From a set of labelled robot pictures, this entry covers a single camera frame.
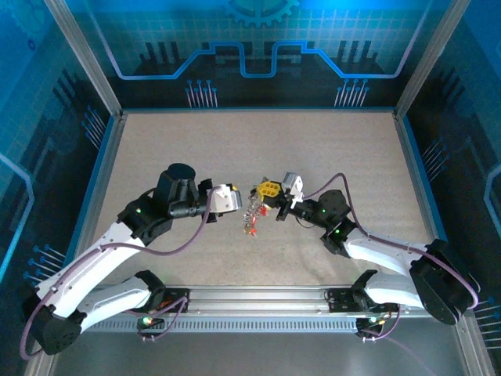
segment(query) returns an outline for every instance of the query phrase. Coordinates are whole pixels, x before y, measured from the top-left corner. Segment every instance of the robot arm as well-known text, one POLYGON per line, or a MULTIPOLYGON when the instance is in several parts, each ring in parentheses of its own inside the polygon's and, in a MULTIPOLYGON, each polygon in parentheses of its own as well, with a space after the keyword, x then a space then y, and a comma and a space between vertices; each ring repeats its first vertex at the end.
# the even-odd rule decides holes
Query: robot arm
POLYGON ((442 323, 456 324, 466 309, 474 305, 478 284, 446 242, 410 244, 367 233, 355 216, 355 222, 348 218, 351 207, 340 190, 327 190, 317 201, 305 200, 302 185, 301 177, 291 172, 281 183, 264 179, 250 192, 244 232, 255 235, 258 216, 278 208, 277 221, 293 215, 324 229, 320 240, 331 253, 374 262, 396 272, 369 270, 354 283, 354 300, 364 307, 382 303, 420 307, 442 323), (442 266, 430 259, 438 260, 442 266))
POLYGON ((64 350, 85 329, 114 314, 130 309, 147 313, 162 303, 165 286, 149 270, 122 284, 91 291, 122 262, 169 231, 174 219, 202 215, 207 222, 216 222, 218 216, 241 207, 240 192, 232 184, 213 187, 207 179, 197 189, 194 178, 194 170, 185 164, 169 166, 157 187, 129 203, 87 251, 26 293, 24 316, 30 320, 38 309, 31 333, 47 354, 64 350))

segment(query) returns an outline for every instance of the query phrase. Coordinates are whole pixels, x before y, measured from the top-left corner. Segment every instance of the work surface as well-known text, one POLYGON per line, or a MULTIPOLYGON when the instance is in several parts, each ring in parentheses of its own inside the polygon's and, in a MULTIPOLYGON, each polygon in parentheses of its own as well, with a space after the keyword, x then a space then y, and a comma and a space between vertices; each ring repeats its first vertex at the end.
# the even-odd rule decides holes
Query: work surface
MULTIPOLYGON (((206 178, 233 183, 245 206, 249 190, 264 176, 282 181, 286 172, 296 172, 308 194, 344 172, 365 228, 409 241, 430 240, 391 114, 335 110, 129 114, 95 239, 175 162, 191 165, 197 183, 206 178)), ((322 230, 307 230, 292 217, 276 222, 275 216, 272 211, 260 218, 258 237, 252 238, 242 231, 243 210, 225 215, 183 253, 136 255, 105 283, 150 269, 166 284, 351 284, 366 269, 379 269, 331 255, 319 240, 322 230)), ((150 246, 170 251, 199 224, 200 218, 174 221, 172 230, 150 246)))

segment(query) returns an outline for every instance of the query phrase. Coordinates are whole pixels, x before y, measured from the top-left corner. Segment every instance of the blue edge trim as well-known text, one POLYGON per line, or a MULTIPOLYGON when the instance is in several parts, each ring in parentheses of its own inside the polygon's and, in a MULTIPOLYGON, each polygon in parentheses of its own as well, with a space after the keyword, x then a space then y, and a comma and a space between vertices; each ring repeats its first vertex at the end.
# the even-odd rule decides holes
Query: blue edge trim
MULTIPOLYGON (((98 156, 96 158, 96 164, 94 165, 94 169, 92 170, 92 175, 91 175, 90 181, 88 182, 87 191, 86 191, 85 197, 84 197, 84 202, 81 206, 80 215, 78 216, 77 224, 75 225, 75 230, 74 230, 73 236, 71 238, 70 246, 68 247, 67 256, 66 256, 66 259, 64 262, 65 266, 67 264, 69 264, 75 256, 75 252, 77 250, 78 239, 80 238, 81 230, 82 230, 82 227, 84 225, 84 220, 85 220, 85 216, 87 215, 88 206, 90 204, 92 194, 94 193, 94 189, 96 188, 97 176, 99 174, 99 170, 101 169, 101 165, 103 164, 103 158, 104 158, 104 154, 106 152, 106 147, 108 145, 108 142, 110 141, 110 134, 111 134, 112 127, 113 127, 113 122, 114 122, 114 118, 111 117, 110 120, 108 121, 108 126, 106 127, 106 133, 105 133, 104 138, 103 138, 103 144, 102 144, 101 148, 99 149, 99 153, 98 153, 98 156)), ((426 175, 426 172, 424 170, 424 164, 423 164, 423 160, 421 159, 419 149, 417 147, 416 138, 414 137, 414 133, 413 133, 413 130, 411 129, 410 122, 409 122, 409 119, 407 118, 407 116, 404 117, 403 122, 404 122, 404 126, 405 126, 405 131, 407 133, 407 136, 409 137, 409 143, 410 143, 410 146, 412 149, 411 150, 412 151, 411 157, 413 157, 416 160, 419 178, 423 182, 424 193, 426 194, 428 204, 430 205, 431 215, 433 217, 434 224, 437 228, 438 236, 443 240, 447 240, 447 236, 445 235, 445 229, 444 229, 444 226, 442 223, 442 219, 440 218, 440 214, 438 213, 437 203, 435 202, 433 192, 431 191, 431 185, 428 182, 427 175, 426 175)))
POLYGON ((71 237, 70 245, 68 246, 68 252, 66 254, 66 258, 64 259, 64 266, 73 261, 75 252, 77 251, 78 240, 80 239, 81 230, 84 226, 85 217, 87 216, 88 206, 90 205, 92 195, 94 194, 94 189, 96 188, 97 176, 99 174, 101 166, 103 165, 104 154, 106 153, 106 148, 108 146, 108 142, 110 141, 114 122, 115 118, 113 116, 110 116, 110 120, 108 121, 108 125, 104 133, 103 141, 101 142, 101 147, 99 148, 99 152, 97 154, 96 163, 94 164, 94 168, 92 169, 91 178, 88 181, 87 190, 85 191, 84 196, 84 202, 81 205, 77 224, 75 225, 75 230, 73 232, 73 236, 71 237))

